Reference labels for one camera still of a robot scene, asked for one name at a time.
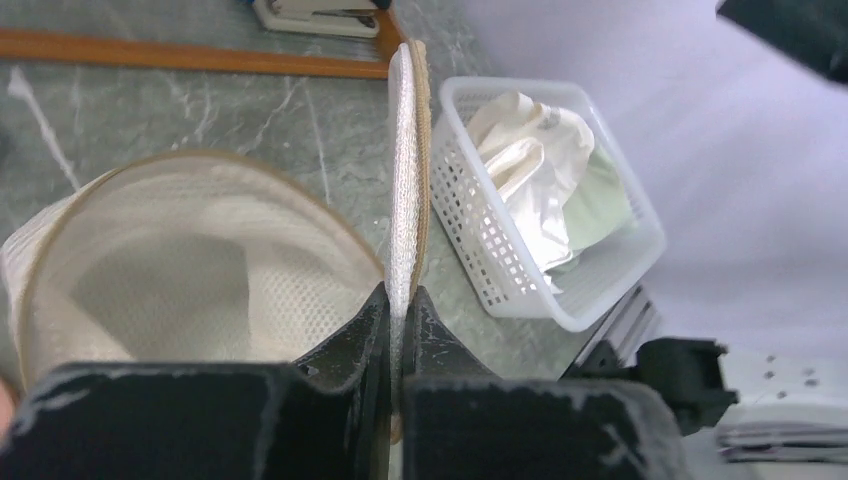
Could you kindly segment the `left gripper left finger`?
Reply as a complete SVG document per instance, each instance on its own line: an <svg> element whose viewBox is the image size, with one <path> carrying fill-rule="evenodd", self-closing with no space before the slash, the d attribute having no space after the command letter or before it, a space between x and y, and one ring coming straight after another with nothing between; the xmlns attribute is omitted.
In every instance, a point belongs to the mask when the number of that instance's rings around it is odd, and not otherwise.
<svg viewBox="0 0 848 480"><path fill-rule="evenodd" d="M22 402L5 479L384 479L389 305L293 362L70 363Z"/></svg>

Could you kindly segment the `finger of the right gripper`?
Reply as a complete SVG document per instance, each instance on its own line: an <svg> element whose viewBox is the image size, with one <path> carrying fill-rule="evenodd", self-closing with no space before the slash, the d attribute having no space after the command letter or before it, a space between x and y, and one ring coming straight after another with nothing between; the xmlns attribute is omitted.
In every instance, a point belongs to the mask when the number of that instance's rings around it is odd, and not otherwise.
<svg viewBox="0 0 848 480"><path fill-rule="evenodd" d="M845 0L725 0L717 15L820 77L847 84Z"/></svg>

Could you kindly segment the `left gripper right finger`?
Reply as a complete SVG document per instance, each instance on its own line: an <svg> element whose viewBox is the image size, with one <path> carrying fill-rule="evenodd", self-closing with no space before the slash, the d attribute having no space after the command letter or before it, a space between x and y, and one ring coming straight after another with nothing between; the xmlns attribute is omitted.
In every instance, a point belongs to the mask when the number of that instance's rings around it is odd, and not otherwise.
<svg viewBox="0 0 848 480"><path fill-rule="evenodd" d="M672 412L619 379L503 379L441 321L425 289L408 310L404 479L687 479Z"/></svg>

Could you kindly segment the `beige mesh laundry bag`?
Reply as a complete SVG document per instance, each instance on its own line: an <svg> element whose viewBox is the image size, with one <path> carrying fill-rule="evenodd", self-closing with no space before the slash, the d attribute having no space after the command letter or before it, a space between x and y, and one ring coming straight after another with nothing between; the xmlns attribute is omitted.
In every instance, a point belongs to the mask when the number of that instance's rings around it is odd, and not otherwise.
<svg viewBox="0 0 848 480"><path fill-rule="evenodd" d="M143 159L43 208L1 248L22 384L74 361L290 362L384 284L398 406L430 220L429 73L421 41L391 58L385 260L293 178L224 151Z"/></svg>

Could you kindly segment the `white satin bra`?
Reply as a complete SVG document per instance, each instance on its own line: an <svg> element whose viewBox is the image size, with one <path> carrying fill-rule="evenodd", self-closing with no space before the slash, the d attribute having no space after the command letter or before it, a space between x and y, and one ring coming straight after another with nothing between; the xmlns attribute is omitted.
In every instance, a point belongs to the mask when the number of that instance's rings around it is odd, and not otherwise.
<svg viewBox="0 0 848 480"><path fill-rule="evenodd" d="M481 106L467 132L543 274L571 261L564 217L588 168L595 136L577 113L507 92Z"/></svg>

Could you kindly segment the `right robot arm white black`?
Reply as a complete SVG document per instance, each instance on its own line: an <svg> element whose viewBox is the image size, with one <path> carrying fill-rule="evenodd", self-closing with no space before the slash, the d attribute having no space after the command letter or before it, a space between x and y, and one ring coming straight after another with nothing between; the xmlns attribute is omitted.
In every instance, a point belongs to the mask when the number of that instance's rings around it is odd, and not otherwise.
<svg viewBox="0 0 848 480"><path fill-rule="evenodd" d="M718 18L832 85L847 85L844 1L721 1ZM683 435L714 432L728 463L847 466L847 367L745 353L714 340L660 338L631 366L608 340L564 380L630 380L658 393Z"/></svg>

